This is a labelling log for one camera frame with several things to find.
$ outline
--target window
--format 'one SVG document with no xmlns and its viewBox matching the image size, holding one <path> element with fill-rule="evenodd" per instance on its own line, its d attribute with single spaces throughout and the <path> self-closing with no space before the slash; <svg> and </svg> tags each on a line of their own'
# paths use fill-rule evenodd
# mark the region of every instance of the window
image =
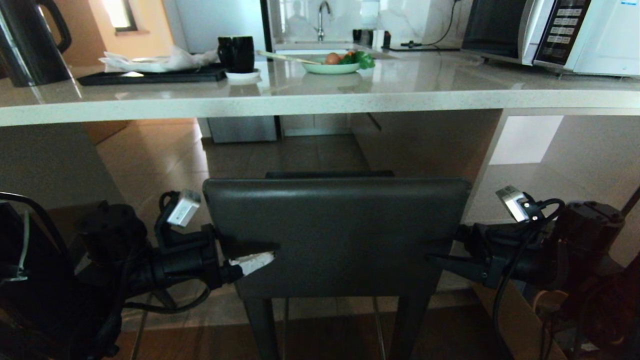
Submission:
<svg viewBox="0 0 640 360">
<path fill-rule="evenodd" d="M 116 32 L 137 31 L 129 0 L 102 0 Z"/>
</svg>

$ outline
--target green vegetable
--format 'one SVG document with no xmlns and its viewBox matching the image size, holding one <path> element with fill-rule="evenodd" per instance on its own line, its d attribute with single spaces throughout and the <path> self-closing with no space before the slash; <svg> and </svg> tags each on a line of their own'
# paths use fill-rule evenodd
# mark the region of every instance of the green vegetable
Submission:
<svg viewBox="0 0 640 360">
<path fill-rule="evenodd" d="M 355 63 L 359 63 L 361 69 L 368 69 L 370 67 L 376 66 L 376 63 L 375 61 L 373 61 L 371 55 L 365 53 L 364 51 L 357 51 L 353 55 L 345 55 L 344 58 L 338 62 L 338 65 Z"/>
</svg>

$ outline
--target green bowl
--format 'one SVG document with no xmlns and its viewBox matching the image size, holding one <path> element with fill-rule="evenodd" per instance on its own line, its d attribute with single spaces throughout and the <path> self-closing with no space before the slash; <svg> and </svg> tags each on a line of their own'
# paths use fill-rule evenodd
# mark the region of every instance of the green bowl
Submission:
<svg viewBox="0 0 640 360">
<path fill-rule="evenodd" d="M 319 63 L 324 62 L 324 58 L 314 58 L 312 61 L 317 61 Z M 308 72 L 313 72 L 314 74 L 350 74 L 352 72 L 356 72 L 360 69 L 360 64 L 345 64 L 345 65 L 315 65 L 315 64 L 307 64 L 302 63 L 302 67 L 305 68 Z"/>
</svg>

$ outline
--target tiled floor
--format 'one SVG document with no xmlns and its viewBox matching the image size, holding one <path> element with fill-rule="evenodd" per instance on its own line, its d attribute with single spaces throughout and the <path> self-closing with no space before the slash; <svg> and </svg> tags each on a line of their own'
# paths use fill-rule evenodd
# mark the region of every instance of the tiled floor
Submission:
<svg viewBox="0 0 640 360">
<path fill-rule="evenodd" d="M 387 354 L 392 348 L 394 313 L 380 315 Z M 282 359 L 338 360 L 381 359 L 376 321 L 372 314 L 291 320 L 286 332 L 276 323 Z M 114 360 L 130 359 L 136 334 L 118 338 L 120 353 Z M 460 306 L 430 309 L 422 322 L 411 359 L 489 360 L 498 358 L 497 339 L 484 308 Z M 139 342 L 138 360 L 259 359 L 247 325 L 163 329 L 145 331 Z"/>
<path fill-rule="evenodd" d="M 189 188 L 200 192 L 210 177 L 262 178 L 267 171 L 329 171 L 369 169 L 351 135 L 285 138 L 274 143 L 221 144 L 200 141 L 193 119 L 139 120 L 98 145 L 98 152 L 124 199 L 151 229 L 159 210 L 157 199 L 165 191 Z M 197 231 L 210 222 L 200 209 L 186 231 Z M 464 282 L 448 282 L 450 288 Z M 174 286 L 179 302 L 188 302 L 202 290 L 198 282 Z M 446 293 L 436 296 L 431 307 L 459 304 Z M 282 318 L 284 301 L 276 299 L 276 319 Z M 395 311 L 397 299 L 379 298 L 381 311 Z M 371 313 L 370 298 L 292 299 L 291 318 Z M 125 314 L 124 331 L 135 330 L 140 314 Z M 246 323 L 244 307 L 233 286 L 212 293 L 205 304 L 173 316 L 150 315 L 148 329 L 230 325 Z"/>
</svg>

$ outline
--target black chair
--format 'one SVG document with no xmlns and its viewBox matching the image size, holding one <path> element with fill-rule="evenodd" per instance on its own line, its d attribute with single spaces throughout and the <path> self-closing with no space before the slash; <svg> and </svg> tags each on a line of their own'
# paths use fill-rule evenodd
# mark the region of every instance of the black chair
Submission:
<svg viewBox="0 0 640 360">
<path fill-rule="evenodd" d="M 236 282 L 263 360 L 279 359 L 272 298 L 399 296 L 391 360 L 407 360 L 470 185 L 462 179 L 210 179 L 204 193 L 228 257 L 276 250 Z"/>
</svg>

